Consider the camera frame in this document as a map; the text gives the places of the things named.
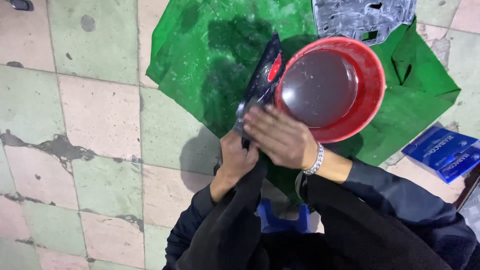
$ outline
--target black sleeve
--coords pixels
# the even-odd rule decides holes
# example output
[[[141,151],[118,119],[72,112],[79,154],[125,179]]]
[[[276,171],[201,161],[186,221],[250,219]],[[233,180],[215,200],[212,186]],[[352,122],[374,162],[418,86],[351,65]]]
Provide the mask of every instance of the black sleeve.
[[[210,185],[193,195],[188,208],[180,214],[179,220],[170,231],[165,248],[167,265],[164,269],[175,269],[175,264],[190,246],[193,235],[213,208]]]
[[[478,243],[456,208],[412,181],[355,161],[342,186],[373,209],[395,217],[453,269],[463,269]]]

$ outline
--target silver bracelet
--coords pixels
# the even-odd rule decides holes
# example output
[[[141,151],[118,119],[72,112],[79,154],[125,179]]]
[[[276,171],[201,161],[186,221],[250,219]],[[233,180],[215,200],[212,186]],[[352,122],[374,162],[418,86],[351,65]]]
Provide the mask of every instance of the silver bracelet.
[[[320,168],[320,165],[322,164],[322,161],[324,160],[324,146],[321,145],[319,142],[317,142],[317,160],[315,161],[315,164],[308,170],[303,171],[305,175],[312,175],[318,171],[318,168]]]

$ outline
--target hand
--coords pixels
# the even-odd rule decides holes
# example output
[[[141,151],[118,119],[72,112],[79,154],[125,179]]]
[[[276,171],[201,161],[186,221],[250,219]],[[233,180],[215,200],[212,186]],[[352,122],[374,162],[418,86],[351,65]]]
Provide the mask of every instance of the hand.
[[[258,148],[242,148],[241,137],[233,130],[220,139],[223,164],[210,184],[210,196],[218,202],[258,161]]]
[[[251,108],[245,115],[244,130],[275,165],[310,169],[317,159],[317,143],[308,127],[267,105]]]

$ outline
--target person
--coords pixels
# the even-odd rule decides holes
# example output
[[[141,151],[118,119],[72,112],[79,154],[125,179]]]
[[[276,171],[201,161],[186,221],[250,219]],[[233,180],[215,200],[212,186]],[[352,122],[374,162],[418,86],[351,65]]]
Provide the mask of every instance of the person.
[[[244,131],[220,140],[223,164],[197,192],[167,239],[167,269],[480,269],[480,245],[452,204],[381,168],[339,156],[308,127],[252,108]],[[265,166],[301,169],[298,195],[324,233],[261,233],[254,212]]]

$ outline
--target red bucket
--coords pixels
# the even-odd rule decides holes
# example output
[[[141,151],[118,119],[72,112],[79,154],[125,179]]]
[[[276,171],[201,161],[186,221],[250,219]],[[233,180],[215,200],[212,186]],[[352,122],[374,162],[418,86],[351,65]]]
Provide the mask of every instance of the red bucket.
[[[355,135],[375,116],[384,98],[385,72],[377,55],[367,45],[348,37],[327,37],[310,43],[298,51],[288,61],[284,76],[299,58],[321,50],[342,55],[353,66],[358,77],[357,95],[345,116],[328,126],[310,128],[318,142],[334,143]],[[282,99],[284,76],[275,89],[275,107],[290,114]]]

